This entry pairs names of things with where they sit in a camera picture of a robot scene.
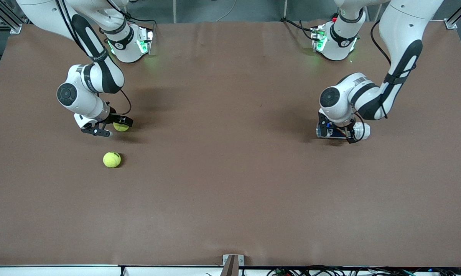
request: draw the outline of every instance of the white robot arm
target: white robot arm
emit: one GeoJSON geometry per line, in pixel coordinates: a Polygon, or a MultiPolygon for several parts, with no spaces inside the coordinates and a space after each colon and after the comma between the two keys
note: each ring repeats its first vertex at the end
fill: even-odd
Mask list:
{"type": "Polygon", "coordinates": [[[128,23],[118,8],[128,0],[67,0],[77,12],[94,20],[108,38],[111,52],[122,62],[137,61],[150,50],[153,31],[128,23]]]}
{"type": "Polygon", "coordinates": [[[125,78],[87,20],[63,0],[19,0],[18,3],[39,28],[74,40],[92,61],[71,66],[66,81],[57,89],[58,101],[75,113],[82,132],[108,137],[111,133],[104,129],[107,124],[132,126],[129,117],[116,113],[96,95],[117,93],[125,78]]]}
{"type": "Polygon", "coordinates": [[[315,51],[332,61],[340,61],[353,51],[358,31],[365,22],[364,7],[380,5],[388,0],[334,0],[339,8],[336,21],[318,26],[313,33],[315,51]]]}
{"type": "Polygon", "coordinates": [[[416,67],[423,32],[442,2],[390,2],[379,25],[381,38],[392,59],[388,74],[380,87],[364,74],[354,73],[326,88],[319,100],[318,137],[346,138],[349,143],[355,143],[369,136],[370,127],[363,120],[379,120],[387,116],[397,93],[416,67]],[[362,122],[356,122],[355,114],[362,122]]]}

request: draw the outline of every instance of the brown paper sheet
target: brown paper sheet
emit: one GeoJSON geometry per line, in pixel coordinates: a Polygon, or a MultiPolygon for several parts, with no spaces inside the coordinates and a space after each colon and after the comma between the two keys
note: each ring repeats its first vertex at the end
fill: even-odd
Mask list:
{"type": "Polygon", "coordinates": [[[284,23],[160,25],[157,55],[120,65],[134,127],[100,138],[56,99],[89,60],[23,26],[0,64],[0,264],[461,266],[456,31],[429,23],[368,140],[315,138],[325,87],[388,70],[370,27],[332,62],[284,23]]]}

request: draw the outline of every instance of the gray floor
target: gray floor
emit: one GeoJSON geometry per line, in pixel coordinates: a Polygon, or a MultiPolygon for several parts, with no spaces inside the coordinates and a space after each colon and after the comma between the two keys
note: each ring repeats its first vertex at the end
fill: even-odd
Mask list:
{"type": "MultiPolygon", "coordinates": [[[[177,22],[197,23],[215,21],[229,11],[234,0],[178,0],[177,22]]],[[[222,21],[278,21],[283,17],[285,0],[236,0],[235,7],[222,21]]],[[[445,0],[434,19],[449,17],[458,7],[461,0],[445,0]]],[[[138,0],[128,5],[129,13],[138,19],[155,19],[158,23],[173,22],[172,0],[138,0]]],[[[374,19],[377,6],[369,8],[371,20],[374,19]]],[[[310,21],[314,19],[330,19],[336,12],[332,0],[289,0],[287,19],[292,21],[310,21]]],[[[457,23],[461,38],[461,19],[457,23]]],[[[4,52],[9,34],[0,32],[0,54],[4,52]]]]}

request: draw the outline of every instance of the tennis ball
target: tennis ball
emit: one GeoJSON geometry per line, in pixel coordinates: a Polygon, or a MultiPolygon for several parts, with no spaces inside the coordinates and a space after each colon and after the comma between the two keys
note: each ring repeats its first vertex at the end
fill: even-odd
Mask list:
{"type": "Polygon", "coordinates": [[[122,157],[114,151],[106,153],[103,157],[104,165],[109,168],[116,168],[121,161],[122,157]]]}
{"type": "Polygon", "coordinates": [[[127,131],[130,127],[127,126],[127,125],[124,125],[124,124],[118,124],[118,123],[113,123],[113,127],[117,130],[117,131],[127,131]]]}

